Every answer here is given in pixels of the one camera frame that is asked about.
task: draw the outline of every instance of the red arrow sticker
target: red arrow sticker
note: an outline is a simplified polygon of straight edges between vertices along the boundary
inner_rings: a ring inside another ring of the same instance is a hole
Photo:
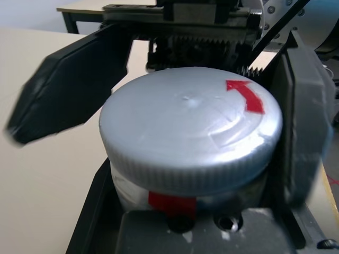
[[[246,100],[246,111],[250,111],[258,114],[265,114],[263,108],[263,102],[261,99],[246,85],[251,81],[240,81],[240,80],[227,80],[226,90],[237,90]]]

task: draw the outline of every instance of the jar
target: jar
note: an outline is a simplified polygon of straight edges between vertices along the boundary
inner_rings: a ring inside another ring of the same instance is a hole
[[[105,102],[100,133],[126,211],[256,206],[282,115],[265,88],[211,68],[153,72]]]

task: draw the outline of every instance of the red label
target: red label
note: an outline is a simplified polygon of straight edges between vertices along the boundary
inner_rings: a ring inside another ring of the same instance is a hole
[[[195,197],[174,197],[154,192],[148,194],[148,204],[155,210],[163,211],[167,216],[186,215],[195,219],[197,200]]]
[[[227,80],[226,81],[226,90],[237,90],[246,100],[246,111],[250,111],[258,114],[265,114],[263,108],[263,102],[261,99],[246,85],[251,83],[251,81],[241,81],[241,80]]]

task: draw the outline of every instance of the wall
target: wall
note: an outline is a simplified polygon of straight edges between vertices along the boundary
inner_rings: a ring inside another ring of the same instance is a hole
[[[0,0],[0,26],[66,32],[57,7],[78,0]],[[79,22],[79,33],[90,34],[98,23]]]

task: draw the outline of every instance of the beige table surface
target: beige table surface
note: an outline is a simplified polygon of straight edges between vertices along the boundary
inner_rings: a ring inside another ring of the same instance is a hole
[[[155,5],[155,0],[82,0],[57,8],[58,12],[101,14],[102,7],[109,4]]]
[[[83,35],[0,28],[0,126],[22,85],[43,58]],[[144,75],[147,43],[134,42],[129,74],[115,88]],[[265,53],[257,65],[264,66]],[[106,158],[97,112],[86,124],[23,148],[0,135],[0,253],[65,253],[94,174]],[[309,207],[323,231],[338,234],[326,176],[317,180]]]

